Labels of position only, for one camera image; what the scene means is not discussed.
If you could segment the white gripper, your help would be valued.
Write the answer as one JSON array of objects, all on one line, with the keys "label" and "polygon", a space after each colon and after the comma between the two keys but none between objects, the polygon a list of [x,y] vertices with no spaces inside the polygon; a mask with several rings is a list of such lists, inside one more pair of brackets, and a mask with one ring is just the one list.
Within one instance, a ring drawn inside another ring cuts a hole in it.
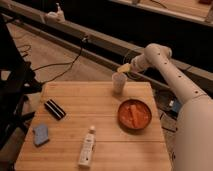
[{"label": "white gripper", "polygon": [[131,60],[131,63],[126,63],[117,68],[118,73],[127,73],[130,70],[133,72],[141,72],[146,70],[149,67],[144,55],[138,55]]}]

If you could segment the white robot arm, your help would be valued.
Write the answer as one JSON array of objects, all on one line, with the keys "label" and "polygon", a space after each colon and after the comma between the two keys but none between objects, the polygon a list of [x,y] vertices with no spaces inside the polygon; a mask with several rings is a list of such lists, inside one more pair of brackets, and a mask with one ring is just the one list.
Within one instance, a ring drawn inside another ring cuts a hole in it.
[{"label": "white robot arm", "polygon": [[213,171],[213,99],[171,61],[172,50],[156,43],[118,72],[156,68],[182,107],[177,118],[173,171]]}]

